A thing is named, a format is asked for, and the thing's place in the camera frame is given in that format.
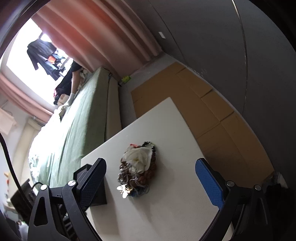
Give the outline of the black jewelry box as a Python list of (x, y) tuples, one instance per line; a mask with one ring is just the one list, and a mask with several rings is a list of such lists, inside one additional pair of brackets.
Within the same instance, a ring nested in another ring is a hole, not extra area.
[(90, 206), (106, 205), (104, 177), (106, 163), (85, 164), (73, 174), (73, 179), (78, 182), (79, 204), (86, 210)]

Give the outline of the dark hanging clothes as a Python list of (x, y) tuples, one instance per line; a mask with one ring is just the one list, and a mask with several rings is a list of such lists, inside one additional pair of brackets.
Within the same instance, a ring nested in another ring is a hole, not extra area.
[(27, 54), (35, 70), (41, 66), (53, 80), (58, 80), (60, 72), (65, 70), (63, 63), (66, 57), (60, 55), (57, 48), (47, 41), (37, 39), (27, 46)]

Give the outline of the pink curtain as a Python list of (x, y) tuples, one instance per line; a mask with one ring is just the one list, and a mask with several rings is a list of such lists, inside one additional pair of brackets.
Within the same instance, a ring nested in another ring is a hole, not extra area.
[(106, 67), (122, 78), (162, 52), (125, 1), (49, 1), (32, 20), (56, 47), (90, 72)]

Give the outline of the white wall switch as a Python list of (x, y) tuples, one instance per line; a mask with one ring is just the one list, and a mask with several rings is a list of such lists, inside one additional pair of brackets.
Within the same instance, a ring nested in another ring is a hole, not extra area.
[(165, 35), (162, 32), (159, 32), (159, 35), (163, 38), (166, 39)]

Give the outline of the green toy block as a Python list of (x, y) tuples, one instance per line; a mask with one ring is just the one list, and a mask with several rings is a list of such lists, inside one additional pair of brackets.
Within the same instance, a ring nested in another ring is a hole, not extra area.
[(123, 78), (121, 79), (121, 81), (122, 81), (122, 83), (127, 83), (127, 82), (130, 81), (130, 79), (131, 79), (130, 76), (125, 76), (125, 77), (123, 77)]

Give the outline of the green bed cover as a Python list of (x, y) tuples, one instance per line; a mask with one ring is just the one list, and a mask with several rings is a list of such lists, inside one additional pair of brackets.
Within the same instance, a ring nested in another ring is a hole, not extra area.
[(28, 162), (31, 179), (50, 187), (73, 178), (81, 160), (105, 141), (110, 72), (98, 68), (63, 116), (56, 110), (34, 138)]

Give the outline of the brown cardboard sheet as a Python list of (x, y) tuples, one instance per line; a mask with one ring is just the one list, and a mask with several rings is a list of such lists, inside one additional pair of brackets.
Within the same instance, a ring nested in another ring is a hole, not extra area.
[(173, 63), (132, 90), (139, 118), (171, 98), (186, 121), (205, 159), (224, 179), (252, 187), (274, 168), (256, 135), (234, 109), (205, 81)]

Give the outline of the white fabric flower accessory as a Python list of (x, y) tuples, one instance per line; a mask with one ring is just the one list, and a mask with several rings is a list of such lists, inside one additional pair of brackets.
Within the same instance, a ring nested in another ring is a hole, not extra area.
[(141, 174), (149, 169), (151, 159), (151, 146), (139, 148), (136, 148), (135, 146), (129, 146), (123, 154), (121, 161), (127, 164), (130, 173)]

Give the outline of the person in black clothes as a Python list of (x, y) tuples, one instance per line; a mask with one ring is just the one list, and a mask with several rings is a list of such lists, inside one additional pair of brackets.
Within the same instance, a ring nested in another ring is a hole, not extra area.
[(72, 86), (72, 76), (73, 72), (78, 71), (82, 68), (81, 65), (76, 63), (75, 61), (72, 62), (71, 67), (65, 77), (62, 79), (59, 85), (55, 88), (54, 93), (54, 105), (58, 105), (58, 100), (62, 94), (70, 96), (71, 94), (71, 86)]

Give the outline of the left curtain panel pink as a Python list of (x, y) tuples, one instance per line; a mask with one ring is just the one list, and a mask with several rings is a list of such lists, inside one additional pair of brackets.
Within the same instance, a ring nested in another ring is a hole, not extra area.
[(37, 119), (47, 123), (52, 112), (45, 109), (36, 101), (27, 96), (22, 90), (18, 89), (13, 83), (11, 83), (1, 73), (1, 94), (3, 94), (7, 100), (16, 105), (19, 109), (23, 110), (31, 116), (35, 116)]

